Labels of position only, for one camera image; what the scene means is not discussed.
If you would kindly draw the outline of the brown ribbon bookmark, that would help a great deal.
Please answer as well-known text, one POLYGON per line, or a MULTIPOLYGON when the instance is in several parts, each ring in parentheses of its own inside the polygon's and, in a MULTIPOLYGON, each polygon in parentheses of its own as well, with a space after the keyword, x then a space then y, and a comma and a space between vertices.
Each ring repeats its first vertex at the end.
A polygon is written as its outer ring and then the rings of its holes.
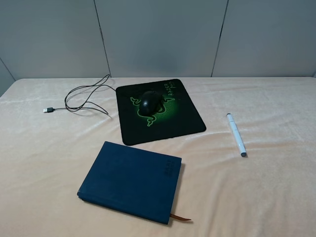
POLYGON ((180 217, 180 216, 177 216, 174 214, 170 214, 170 217, 175 219, 175 220, 179 220, 179 221, 191 221, 191 219, 189 219, 189 218, 183 218, 183 217, 180 217))

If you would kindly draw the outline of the black computer mouse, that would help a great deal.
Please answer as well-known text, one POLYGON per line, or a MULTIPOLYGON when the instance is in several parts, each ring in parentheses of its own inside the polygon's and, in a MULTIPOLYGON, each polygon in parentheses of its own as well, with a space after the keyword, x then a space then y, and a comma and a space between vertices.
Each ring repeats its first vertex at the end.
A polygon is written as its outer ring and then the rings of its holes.
POLYGON ((139 114, 141 116, 151 116, 154 114, 162 100, 162 94, 149 90, 142 94, 140 98, 139 114))

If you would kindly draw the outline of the beige tablecloth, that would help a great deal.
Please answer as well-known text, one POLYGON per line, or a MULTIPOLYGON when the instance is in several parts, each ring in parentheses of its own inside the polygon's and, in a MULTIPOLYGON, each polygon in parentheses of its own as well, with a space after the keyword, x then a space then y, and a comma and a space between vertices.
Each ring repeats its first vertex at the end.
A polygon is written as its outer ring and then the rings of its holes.
POLYGON ((85 203, 77 191, 103 143, 121 143, 115 78, 92 100, 107 115, 57 110, 95 79, 20 79, 0 98, 3 237, 313 237, 315 78, 183 78, 206 131, 140 144, 182 158, 176 215, 161 225, 85 203), (242 157, 229 122, 243 140, 242 157))

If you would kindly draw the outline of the white marker pen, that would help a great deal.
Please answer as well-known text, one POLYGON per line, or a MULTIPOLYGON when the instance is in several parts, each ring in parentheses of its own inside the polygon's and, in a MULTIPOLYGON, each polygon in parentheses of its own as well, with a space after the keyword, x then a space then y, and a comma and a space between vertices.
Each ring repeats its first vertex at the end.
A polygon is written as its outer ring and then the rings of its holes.
POLYGON ((242 157, 247 157, 247 152, 246 152, 243 140, 241 138, 240 132, 237 128, 237 125, 236 125, 236 122, 235 122, 233 116, 230 113, 227 114, 227 119, 229 122, 229 126, 231 128, 231 131, 233 133, 233 136, 235 138, 235 141, 237 143, 240 155, 242 157))

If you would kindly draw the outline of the black green Razer mouse pad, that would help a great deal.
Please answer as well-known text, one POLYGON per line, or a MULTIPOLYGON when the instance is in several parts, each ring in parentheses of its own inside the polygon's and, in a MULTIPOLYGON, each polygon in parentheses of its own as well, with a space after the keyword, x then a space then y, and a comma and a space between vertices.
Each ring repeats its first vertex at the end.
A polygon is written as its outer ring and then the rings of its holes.
POLYGON ((179 79, 120 86, 116 89, 122 141, 133 146, 206 131, 206 125, 179 79), (140 114, 142 95, 162 96, 158 111, 140 114))

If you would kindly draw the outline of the dark blue notebook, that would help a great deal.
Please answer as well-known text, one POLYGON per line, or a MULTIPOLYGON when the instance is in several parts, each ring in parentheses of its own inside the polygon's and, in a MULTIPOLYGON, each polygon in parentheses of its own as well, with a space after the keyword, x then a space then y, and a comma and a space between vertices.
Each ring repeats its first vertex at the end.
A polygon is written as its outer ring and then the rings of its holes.
POLYGON ((80 199, 168 224, 181 158, 105 142, 80 186, 80 199))

